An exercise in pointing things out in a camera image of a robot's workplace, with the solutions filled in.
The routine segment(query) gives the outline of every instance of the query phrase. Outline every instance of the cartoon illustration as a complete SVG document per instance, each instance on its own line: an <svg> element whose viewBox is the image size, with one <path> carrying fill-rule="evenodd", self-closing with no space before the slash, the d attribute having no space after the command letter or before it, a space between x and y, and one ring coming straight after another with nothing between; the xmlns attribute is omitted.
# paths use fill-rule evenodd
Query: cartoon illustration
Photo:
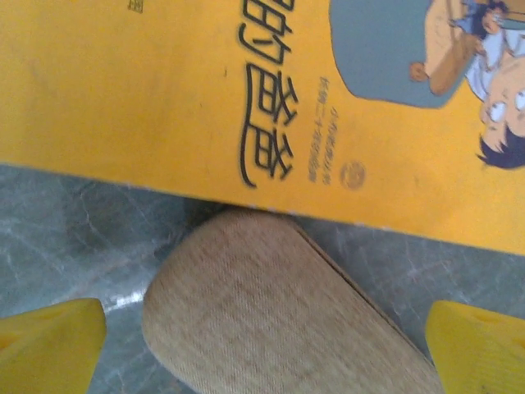
<svg viewBox="0 0 525 394"><path fill-rule="evenodd" d="M498 67L507 33L525 30L525 1L331 0L330 20L337 69L352 95L440 108L475 59Z"/></svg>
<svg viewBox="0 0 525 394"><path fill-rule="evenodd" d="M332 0L331 30L351 94L439 108L467 81L485 125L478 157L525 166L525 1Z"/></svg>
<svg viewBox="0 0 525 394"><path fill-rule="evenodd" d="M486 130L480 139L489 166L525 166L525 55L504 51L480 115Z"/></svg>
<svg viewBox="0 0 525 394"><path fill-rule="evenodd" d="M451 19L450 25L481 40L487 34L497 34L509 13L503 1L490 0L488 4L481 4L476 0L463 0L463 5L467 7L466 15L461 19Z"/></svg>
<svg viewBox="0 0 525 394"><path fill-rule="evenodd" d="M501 26L508 14L509 8L501 0L489 0L487 4L476 0L463 0L461 4L434 1L425 25L427 62L413 63L411 78L415 81L430 79L432 93L439 95L451 89L474 53L482 56L488 71L493 70L506 43L505 30ZM448 25L445 25L443 21L447 17ZM446 30L450 30L448 39ZM500 50L489 53L487 47Z"/></svg>

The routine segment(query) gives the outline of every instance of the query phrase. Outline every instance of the gray marble floor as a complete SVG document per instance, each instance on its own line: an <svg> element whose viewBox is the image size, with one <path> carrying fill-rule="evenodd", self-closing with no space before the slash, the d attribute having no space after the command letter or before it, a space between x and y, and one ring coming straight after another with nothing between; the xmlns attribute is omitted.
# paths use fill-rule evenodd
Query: gray marble floor
<svg viewBox="0 0 525 394"><path fill-rule="evenodd" d="M90 393L191 393L149 353L142 295L167 254L221 206L0 167L0 317L99 298L107 340ZM525 318L525 258L296 218L428 355L434 300Z"/></svg>

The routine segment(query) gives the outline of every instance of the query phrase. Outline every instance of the black hair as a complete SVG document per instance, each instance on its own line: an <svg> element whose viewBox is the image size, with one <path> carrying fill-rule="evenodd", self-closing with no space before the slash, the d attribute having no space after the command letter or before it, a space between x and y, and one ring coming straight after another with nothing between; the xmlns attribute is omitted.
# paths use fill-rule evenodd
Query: black hair
<svg viewBox="0 0 525 394"><path fill-rule="evenodd" d="M483 17L488 11L499 8L503 15L509 13L509 7L501 0L490 0L488 4L479 4L476 13L472 16L472 34L480 39L485 39L487 32L483 27Z"/></svg>
<svg viewBox="0 0 525 394"><path fill-rule="evenodd" d="M525 137L515 135L505 124L506 144L501 144L501 152L492 150L480 137L483 155L478 157L487 165L503 169L525 166Z"/></svg>
<svg viewBox="0 0 525 394"><path fill-rule="evenodd" d="M502 0L490 0L488 3L488 9L489 10L495 10L496 8L499 8L501 12L503 12L503 15L507 15L509 13L509 6L505 4Z"/></svg>

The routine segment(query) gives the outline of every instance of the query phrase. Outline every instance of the book title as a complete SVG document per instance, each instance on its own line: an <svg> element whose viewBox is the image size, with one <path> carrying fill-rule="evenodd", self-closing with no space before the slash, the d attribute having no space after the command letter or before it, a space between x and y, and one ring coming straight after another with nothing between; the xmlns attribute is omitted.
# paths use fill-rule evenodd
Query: book title
<svg viewBox="0 0 525 394"><path fill-rule="evenodd" d="M239 41L260 60L245 65L247 99L240 141L242 180L255 189L248 167L280 180L293 169L294 153L286 131L298 116L299 98L281 68L292 52L285 41L293 34L286 17L294 10L294 0L243 0L242 5Z"/></svg>

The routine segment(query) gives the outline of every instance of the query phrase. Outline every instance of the book cover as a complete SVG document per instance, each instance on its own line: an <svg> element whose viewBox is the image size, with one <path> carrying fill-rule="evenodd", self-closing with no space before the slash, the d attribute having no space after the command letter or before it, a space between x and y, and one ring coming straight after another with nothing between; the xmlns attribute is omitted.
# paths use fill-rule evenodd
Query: book cover
<svg viewBox="0 0 525 394"><path fill-rule="evenodd" d="M525 254L525 2L19 0L0 161Z"/></svg>

